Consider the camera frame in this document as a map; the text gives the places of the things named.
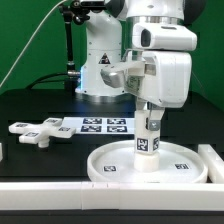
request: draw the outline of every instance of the white round tray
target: white round tray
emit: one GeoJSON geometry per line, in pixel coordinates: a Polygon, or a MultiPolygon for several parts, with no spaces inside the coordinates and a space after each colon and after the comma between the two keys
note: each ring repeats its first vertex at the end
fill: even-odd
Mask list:
{"type": "Polygon", "coordinates": [[[192,150],[160,142],[159,169],[143,173],[134,168],[134,140],[97,148],[88,158],[88,175],[94,182],[204,183],[208,169],[192,150]]]}

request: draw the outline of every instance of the black cable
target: black cable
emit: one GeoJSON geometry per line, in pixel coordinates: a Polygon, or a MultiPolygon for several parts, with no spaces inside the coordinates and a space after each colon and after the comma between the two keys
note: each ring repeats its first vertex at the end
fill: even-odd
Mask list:
{"type": "Polygon", "coordinates": [[[35,85],[37,84],[42,84],[42,83],[51,83],[51,82],[64,82],[65,80],[62,79],[62,80],[46,80],[46,81],[39,81],[39,82],[36,82],[35,84],[33,84],[32,87],[34,87],[35,85]]]}
{"type": "Polygon", "coordinates": [[[198,77],[196,76],[196,74],[195,74],[193,71],[192,71],[192,75],[193,75],[193,77],[195,78],[196,83],[198,84],[198,86],[199,86],[199,88],[200,88],[200,90],[201,90],[201,94],[202,94],[202,96],[203,96],[205,99],[208,99],[207,94],[206,94],[206,92],[205,92],[205,89],[204,89],[202,83],[200,82],[200,80],[198,79],[198,77]]]}
{"type": "Polygon", "coordinates": [[[37,83],[40,83],[41,81],[45,80],[45,79],[49,79],[49,78],[53,78],[53,77],[57,77],[57,76],[67,76],[67,73],[53,73],[50,75],[45,75],[41,78],[38,78],[37,80],[35,80],[34,82],[32,82],[31,84],[29,84],[26,89],[32,89],[37,83]]]}

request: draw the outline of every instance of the black tabletop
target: black tabletop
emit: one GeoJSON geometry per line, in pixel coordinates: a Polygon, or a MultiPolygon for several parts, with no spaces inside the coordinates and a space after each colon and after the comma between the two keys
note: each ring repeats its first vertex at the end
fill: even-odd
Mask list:
{"type": "MultiPolygon", "coordinates": [[[[135,102],[96,104],[77,100],[64,90],[11,90],[0,96],[0,142],[4,159],[0,181],[85,180],[88,155],[106,143],[133,139],[133,135],[74,135],[71,139],[51,138],[50,146],[21,144],[8,132],[14,122],[39,124],[49,117],[133,117],[135,102]]],[[[161,140],[197,150],[211,144],[224,157],[224,113],[196,93],[190,93],[182,108],[166,109],[161,140]]]]}

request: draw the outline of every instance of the white block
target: white block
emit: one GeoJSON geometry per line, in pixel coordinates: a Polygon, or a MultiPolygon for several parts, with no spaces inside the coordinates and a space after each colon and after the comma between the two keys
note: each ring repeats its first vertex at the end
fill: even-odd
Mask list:
{"type": "Polygon", "coordinates": [[[118,209],[119,184],[82,183],[82,209],[118,209]]]}
{"type": "Polygon", "coordinates": [[[198,154],[208,166],[208,176],[213,183],[224,183],[224,162],[210,145],[199,145],[198,154]]]}
{"type": "Polygon", "coordinates": [[[61,124],[60,118],[48,118],[38,125],[16,122],[9,126],[9,131],[23,134],[19,137],[21,143],[38,144],[40,148],[46,148],[49,146],[49,136],[71,138],[75,134],[75,128],[60,126],[61,124]]]}
{"type": "Polygon", "coordinates": [[[120,209],[224,210],[223,184],[122,184],[120,189],[120,209]]]}
{"type": "Polygon", "coordinates": [[[0,183],[0,210],[81,209],[81,183],[0,183]]]}

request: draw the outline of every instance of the cable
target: cable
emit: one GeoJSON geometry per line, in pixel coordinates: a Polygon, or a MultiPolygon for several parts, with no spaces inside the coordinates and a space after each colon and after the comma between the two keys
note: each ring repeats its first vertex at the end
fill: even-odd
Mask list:
{"type": "Polygon", "coordinates": [[[44,19],[41,21],[41,23],[39,24],[39,26],[37,27],[37,29],[34,31],[34,33],[32,34],[31,38],[29,39],[29,41],[27,42],[27,44],[25,45],[25,47],[23,48],[23,50],[21,51],[21,53],[19,54],[19,56],[17,57],[17,59],[15,60],[15,62],[13,63],[12,67],[9,69],[7,75],[5,76],[5,78],[2,80],[1,84],[0,84],[0,89],[2,88],[2,86],[4,85],[4,83],[6,82],[6,80],[8,79],[8,77],[11,75],[13,69],[15,68],[15,66],[17,65],[18,61],[20,60],[20,58],[23,56],[23,54],[25,53],[26,49],[29,47],[30,43],[32,42],[32,40],[34,39],[34,37],[36,36],[36,34],[38,33],[38,31],[40,30],[40,28],[42,27],[42,25],[44,24],[44,22],[48,19],[48,17],[51,15],[51,13],[59,6],[61,5],[63,2],[66,2],[68,0],[63,0],[60,1],[58,4],[56,4],[50,11],[49,13],[44,17],[44,19]]]}
{"type": "Polygon", "coordinates": [[[31,84],[29,84],[26,89],[32,89],[37,83],[40,83],[41,81],[45,80],[45,79],[49,79],[49,78],[53,78],[53,77],[57,77],[57,76],[68,76],[67,73],[54,73],[54,74],[50,74],[50,75],[45,75],[41,78],[38,78],[37,80],[35,80],[34,82],[32,82],[31,84]]]}
{"type": "Polygon", "coordinates": [[[198,77],[195,75],[195,73],[193,71],[192,71],[192,75],[195,78],[195,80],[197,81],[199,88],[201,89],[202,96],[204,96],[205,99],[208,99],[207,94],[205,93],[205,89],[204,89],[202,83],[200,82],[200,80],[198,79],[198,77]]]}
{"type": "Polygon", "coordinates": [[[43,83],[52,83],[52,82],[64,82],[64,79],[57,79],[57,80],[46,80],[46,81],[39,81],[33,84],[32,87],[34,87],[37,84],[43,84],[43,83]]]}

